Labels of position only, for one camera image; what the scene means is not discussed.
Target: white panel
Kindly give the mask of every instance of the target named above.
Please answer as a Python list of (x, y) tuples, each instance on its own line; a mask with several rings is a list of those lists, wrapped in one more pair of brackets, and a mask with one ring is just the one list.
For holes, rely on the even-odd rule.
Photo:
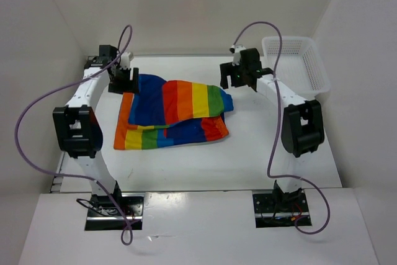
[(381, 264), (396, 264), (397, 0), (332, 0), (315, 34), (329, 142)]
[[(219, 85), (219, 64), (232, 56), (216, 57), (136, 57), (133, 67), (143, 74), (165, 80), (180, 79)], [(266, 176), (266, 166), (274, 141), (277, 109), (264, 96), (248, 87), (226, 90), (233, 97), (234, 111), (225, 114), (230, 135), (210, 143), (158, 148), (154, 150), (114, 150), (114, 135), (122, 96), (107, 90), (99, 100), (96, 116), (104, 133), (102, 154), (111, 175), (123, 191), (207, 191), (224, 189), (271, 189), (274, 180)], [(283, 174), (278, 164), (294, 158), (281, 144), (274, 160), (273, 174)], [(80, 173), (68, 158), (63, 170)], [(313, 154), (301, 157), (299, 172), (320, 187), (341, 187), (328, 141)], [(64, 178), (62, 192), (90, 191), (81, 179)]]
[[(0, 10), (0, 264), (17, 264), (38, 194), (51, 178), (20, 158), (14, 126), (30, 101), (76, 79), (82, 53), (53, 0), (0, 0)], [(70, 93), (34, 107), (21, 126), (26, 153), (47, 169), (56, 169), (60, 154), (51, 113)]]
[[(378, 264), (352, 190), (324, 193), (331, 221), (315, 236), (256, 229), (249, 191), (147, 193), (143, 229), (129, 247), (120, 231), (84, 231), (76, 198), (87, 194), (41, 195), (19, 264)], [(306, 195), (318, 228), (324, 202), (314, 190)]]
[[(310, 36), (329, 0), (55, 0), (79, 44), (95, 54), (135, 29), (136, 53), (226, 53), (238, 32), (255, 20), (276, 23), (285, 35)], [(252, 29), (247, 46), (260, 48), (270, 28)]]

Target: cloth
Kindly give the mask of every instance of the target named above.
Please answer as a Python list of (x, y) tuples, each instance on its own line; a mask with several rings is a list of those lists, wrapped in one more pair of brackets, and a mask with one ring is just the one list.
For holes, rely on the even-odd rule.
[(141, 74), (140, 93), (123, 95), (114, 149), (153, 149), (224, 138), (230, 95), (216, 86)]

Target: striped cloth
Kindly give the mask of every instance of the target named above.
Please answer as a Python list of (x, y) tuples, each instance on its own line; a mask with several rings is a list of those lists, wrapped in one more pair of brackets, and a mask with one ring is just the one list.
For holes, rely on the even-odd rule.
[(141, 74), (140, 94), (123, 95), (114, 148), (153, 149), (221, 139), (230, 95), (216, 86)]

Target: laundry basket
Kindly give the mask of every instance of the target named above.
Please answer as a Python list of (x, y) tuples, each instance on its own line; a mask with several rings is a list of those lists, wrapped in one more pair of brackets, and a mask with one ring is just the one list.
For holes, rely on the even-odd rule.
[[(262, 39), (264, 67), (274, 68), (279, 46), (279, 37)], [(331, 88), (314, 40), (308, 37), (283, 37), (277, 77), (306, 98), (313, 98)]]

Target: table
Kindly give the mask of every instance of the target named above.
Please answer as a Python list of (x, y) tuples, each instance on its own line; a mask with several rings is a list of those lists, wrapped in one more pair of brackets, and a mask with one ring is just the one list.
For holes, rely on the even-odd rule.
[[(219, 86), (219, 64), (230, 56), (145, 56), (136, 57), (132, 67), (140, 73), (166, 80), (181, 79)], [(223, 140), (155, 150), (113, 149), (114, 134), (122, 96), (104, 91), (96, 116), (104, 134), (103, 157), (122, 191), (212, 191), (271, 189), (274, 181), (265, 173), (276, 127), (276, 108), (248, 87), (229, 88), (234, 111), (225, 114), (230, 135)], [(284, 163), (289, 156), (279, 146), (274, 160)], [(300, 174), (319, 187), (341, 187), (328, 139), (318, 151), (305, 155)], [(65, 156), (63, 173), (82, 174), (80, 167)], [(64, 178), (60, 192), (90, 192), (87, 181)]]
[[(19, 265), (378, 264), (353, 190), (324, 194), (329, 226), (309, 236), (294, 227), (255, 228), (251, 191), (147, 193), (143, 229), (128, 247), (120, 231), (84, 231), (86, 209), (75, 200), (89, 194), (42, 194)], [(306, 198), (318, 228), (324, 202), (314, 189)]]

